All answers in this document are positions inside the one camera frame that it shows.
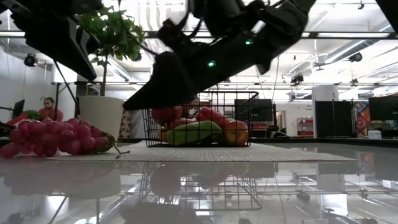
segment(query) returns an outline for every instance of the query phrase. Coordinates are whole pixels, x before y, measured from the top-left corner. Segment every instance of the woman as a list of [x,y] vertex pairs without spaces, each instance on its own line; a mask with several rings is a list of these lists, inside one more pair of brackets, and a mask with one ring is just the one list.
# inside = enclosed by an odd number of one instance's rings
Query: woman
[[[44,120],[45,118],[50,118],[55,121],[55,109],[54,109],[54,99],[52,97],[47,97],[44,99],[44,108],[39,110],[40,120]],[[57,121],[61,122],[63,119],[63,113],[60,110],[57,110]]]

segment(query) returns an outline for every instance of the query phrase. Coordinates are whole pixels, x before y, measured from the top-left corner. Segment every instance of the placemat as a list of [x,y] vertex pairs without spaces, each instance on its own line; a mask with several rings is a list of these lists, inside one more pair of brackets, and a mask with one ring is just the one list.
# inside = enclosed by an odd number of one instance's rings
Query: placemat
[[343,156],[284,149],[252,143],[250,147],[146,147],[145,142],[119,148],[130,151],[116,159],[114,149],[107,154],[58,156],[59,161],[152,161],[152,162],[318,162],[354,161]]

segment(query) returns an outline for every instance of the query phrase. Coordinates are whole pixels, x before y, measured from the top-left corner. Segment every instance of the ceiling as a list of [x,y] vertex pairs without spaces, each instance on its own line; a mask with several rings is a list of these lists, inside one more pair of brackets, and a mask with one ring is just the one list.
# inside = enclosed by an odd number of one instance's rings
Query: ceiling
[[[117,7],[117,1],[104,0],[106,6],[114,5]],[[364,7],[359,10],[360,0],[318,0],[310,12],[310,20],[306,31],[328,31],[328,32],[378,32],[389,25],[384,14],[373,0],[364,0]],[[135,20],[144,28],[144,30],[158,30],[166,18],[171,18],[178,22],[185,14],[185,0],[122,0],[121,9],[126,9],[127,14],[133,16]],[[7,12],[0,15],[3,21],[0,30],[17,30],[12,21],[7,20]],[[198,20],[190,17],[186,31],[193,30]],[[276,82],[275,99],[288,98],[287,93],[299,92],[310,93],[311,86],[280,85],[279,83],[290,83],[292,76],[302,74],[305,83],[349,83],[353,78],[357,78],[360,83],[392,83],[398,80],[398,51],[397,42],[394,40],[374,41],[370,47],[358,48],[365,40],[300,40],[297,44],[289,48],[286,52],[275,58],[271,65],[271,70],[264,75],[260,75],[255,67],[245,70],[233,77],[228,86],[220,88],[228,89],[253,89],[263,91],[263,96],[272,95],[274,82]],[[11,51],[18,54],[25,54],[32,50],[24,44],[22,39],[0,39],[0,44],[8,42]],[[163,52],[167,47],[157,39],[147,39],[148,46],[156,51]],[[331,65],[322,66],[322,70],[314,67],[316,62],[323,62],[326,57],[335,56],[341,52],[347,52],[348,48],[353,46],[360,50],[363,59],[360,62],[349,62],[347,60],[337,60]],[[122,61],[119,62],[125,71],[133,72],[135,70],[147,70],[152,66],[152,59],[144,55],[140,62]],[[263,83],[263,85],[253,86],[253,83]],[[341,86],[341,91],[355,91],[358,94],[369,93],[373,87],[367,86],[351,88],[350,86]]]

